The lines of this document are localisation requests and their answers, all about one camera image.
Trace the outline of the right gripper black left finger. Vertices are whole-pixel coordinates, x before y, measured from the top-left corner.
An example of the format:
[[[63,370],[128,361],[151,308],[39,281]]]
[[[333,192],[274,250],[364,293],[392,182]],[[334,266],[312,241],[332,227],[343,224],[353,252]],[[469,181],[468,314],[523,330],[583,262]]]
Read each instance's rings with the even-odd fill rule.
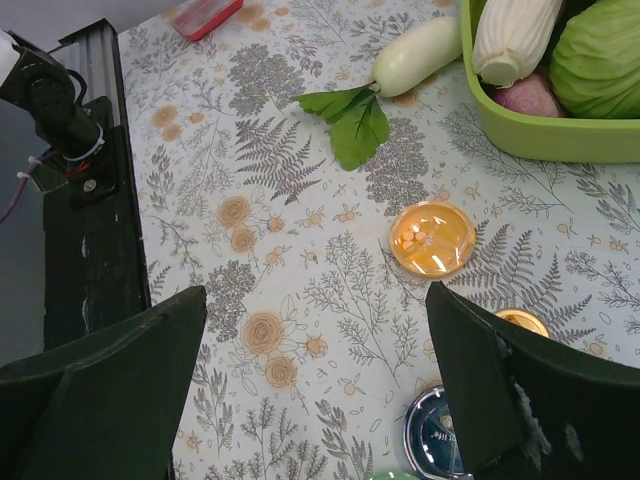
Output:
[[[1,369],[4,479],[164,479],[206,321],[189,287]]]

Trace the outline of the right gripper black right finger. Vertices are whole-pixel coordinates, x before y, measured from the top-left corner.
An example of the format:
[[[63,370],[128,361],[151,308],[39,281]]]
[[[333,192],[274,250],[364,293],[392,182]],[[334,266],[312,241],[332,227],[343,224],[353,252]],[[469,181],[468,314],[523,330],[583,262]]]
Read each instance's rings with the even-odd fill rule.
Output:
[[[441,282],[426,309],[466,473],[638,478],[638,369],[516,326]]]

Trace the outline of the amber pill bottle gold cap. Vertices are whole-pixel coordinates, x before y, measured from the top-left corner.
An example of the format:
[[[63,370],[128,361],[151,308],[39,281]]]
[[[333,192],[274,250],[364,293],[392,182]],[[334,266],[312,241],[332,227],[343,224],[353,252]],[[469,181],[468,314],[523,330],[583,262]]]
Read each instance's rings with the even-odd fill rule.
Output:
[[[544,323],[530,312],[521,309],[502,309],[495,313],[499,318],[515,324],[521,328],[549,338],[550,334]]]

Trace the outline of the red rectangular pill box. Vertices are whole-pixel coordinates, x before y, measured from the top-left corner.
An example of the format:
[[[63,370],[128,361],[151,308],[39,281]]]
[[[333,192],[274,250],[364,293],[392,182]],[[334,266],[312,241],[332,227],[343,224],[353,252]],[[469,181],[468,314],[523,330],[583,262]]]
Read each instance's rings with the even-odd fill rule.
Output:
[[[192,0],[181,4],[169,20],[186,40],[196,42],[240,10],[243,0]]]

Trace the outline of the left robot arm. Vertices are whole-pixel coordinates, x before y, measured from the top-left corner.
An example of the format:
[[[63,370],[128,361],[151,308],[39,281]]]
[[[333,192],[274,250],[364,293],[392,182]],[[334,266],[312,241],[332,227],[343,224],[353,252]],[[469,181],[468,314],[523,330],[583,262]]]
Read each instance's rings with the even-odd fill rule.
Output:
[[[1,33],[1,99],[34,121],[48,150],[30,161],[23,179],[47,168],[66,182],[77,210],[113,195],[117,188],[111,100],[87,102],[87,80],[13,32]]]

